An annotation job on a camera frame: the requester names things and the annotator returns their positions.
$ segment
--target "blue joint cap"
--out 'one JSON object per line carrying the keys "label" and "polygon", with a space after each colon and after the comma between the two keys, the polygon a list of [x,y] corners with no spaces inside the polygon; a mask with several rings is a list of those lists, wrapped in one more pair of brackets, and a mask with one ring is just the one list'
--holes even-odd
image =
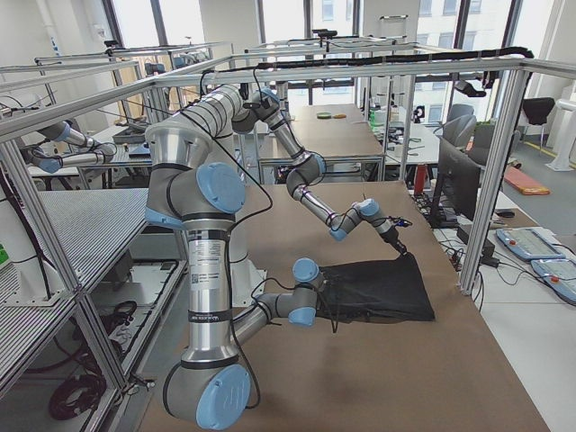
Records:
{"label": "blue joint cap", "polygon": [[40,161],[38,168],[47,173],[54,174],[62,168],[62,165],[57,159],[47,158]]}
{"label": "blue joint cap", "polygon": [[326,162],[324,161],[324,159],[322,158],[321,155],[314,154],[314,157],[318,161],[318,167],[320,169],[320,175],[323,175],[324,173],[326,173]]}
{"label": "blue joint cap", "polygon": [[196,170],[198,187],[206,201],[221,212],[234,214],[246,200],[246,190],[238,173],[222,162],[201,165]]}
{"label": "blue joint cap", "polygon": [[150,225],[159,227],[170,228],[171,230],[185,230],[185,226],[181,220],[168,216],[159,211],[155,211],[146,207],[144,211],[144,218]]}
{"label": "blue joint cap", "polygon": [[292,266],[292,274],[297,282],[311,282],[319,272],[316,263],[309,258],[300,258]]}
{"label": "blue joint cap", "polygon": [[380,205],[374,198],[360,202],[359,207],[363,216],[374,216],[380,210]]}
{"label": "blue joint cap", "polygon": [[196,408],[196,423],[204,429],[223,430],[238,421],[250,396],[250,376],[244,367],[225,367],[208,382]]}
{"label": "blue joint cap", "polygon": [[306,306],[294,309],[288,314],[288,321],[295,326],[312,327],[316,319],[316,309]]}
{"label": "blue joint cap", "polygon": [[53,141],[63,141],[70,135],[70,125],[64,121],[64,130]]}
{"label": "blue joint cap", "polygon": [[343,239],[346,238],[347,235],[348,233],[341,228],[338,228],[336,230],[333,229],[330,230],[330,236],[332,236],[335,241],[342,241]]}
{"label": "blue joint cap", "polygon": [[272,89],[270,87],[264,87],[262,89],[262,93],[266,96],[270,96],[271,98],[273,98],[275,101],[277,101],[278,103],[280,103],[280,99],[278,99],[278,96],[276,93],[274,93],[272,91]]}

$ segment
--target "orange mat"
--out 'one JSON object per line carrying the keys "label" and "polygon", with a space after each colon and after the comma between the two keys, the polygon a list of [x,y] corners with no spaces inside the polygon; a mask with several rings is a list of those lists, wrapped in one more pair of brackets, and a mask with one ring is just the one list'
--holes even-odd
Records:
{"label": "orange mat", "polygon": [[546,186],[512,166],[506,169],[504,180],[523,195],[548,195],[550,193],[550,189]]}

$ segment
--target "label sticker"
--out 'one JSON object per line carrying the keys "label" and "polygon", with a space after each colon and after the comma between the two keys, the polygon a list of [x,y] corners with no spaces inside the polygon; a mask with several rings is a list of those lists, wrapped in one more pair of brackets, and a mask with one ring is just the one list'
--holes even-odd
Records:
{"label": "label sticker", "polygon": [[223,244],[219,240],[194,240],[189,243],[192,290],[221,288],[224,274]]}

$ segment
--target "office chair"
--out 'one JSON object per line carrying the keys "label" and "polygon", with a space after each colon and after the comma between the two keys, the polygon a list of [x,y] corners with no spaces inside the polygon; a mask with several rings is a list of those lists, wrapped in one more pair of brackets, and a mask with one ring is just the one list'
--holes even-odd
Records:
{"label": "office chair", "polygon": [[442,138],[447,140],[457,149],[466,149],[470,138],[476,128],[476,117],[463,115],[447,122],[442,130]]}
{"label": "office chair", "polygon": [[522,111],[528,118],[528,123],[535,126],[542,126],[540,132],[540,152],[544,145],[544,125],[548,122],[548,115],[552,112],[555,102],[552,97],[536,97],[533,99],[524,99],[522,102]]}
{"label": "office chair", "polygon": [[[456,120],[458,117],[462,117],[463,115],[473,115],[473,114],[474,114],[473,106],[467,105],[466,103],[455,103],[448,110],[448,117],[446,118],[446,123],[451,122],[452,120]],[[444,128],[444,124],[440,123],[440,126],[434,129],[434,132],[440,131],[442,128]]]}
{"label": "office chair", "polygon": [[[495,125],[493,124],[480,124],[476,127],[474,132],[474,144],[470,151],[468,151],[468,158],[476,162],[481,166],[482,169],[486,168],[486,162],[488,161],[488,153],[490,152],[490,147],[492,143],[492,137],[494,136]],[[520,142],[520,131],[515,130],[512,135],[512,150],[510,154],[514,153],[518,143]]]}

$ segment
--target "computer monitor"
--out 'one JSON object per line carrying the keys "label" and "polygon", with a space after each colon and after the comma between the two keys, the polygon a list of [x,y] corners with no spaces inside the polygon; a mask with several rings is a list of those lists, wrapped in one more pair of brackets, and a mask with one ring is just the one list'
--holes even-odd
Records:
{"label": "computer monitor", "polygon": [[457,214],[472,221],[476,212],[481,169],[446,139],[439,139],[438,175],[430,219],[433,221],[437,218],[439,204],[442,202],[444,207],[452,207]]}

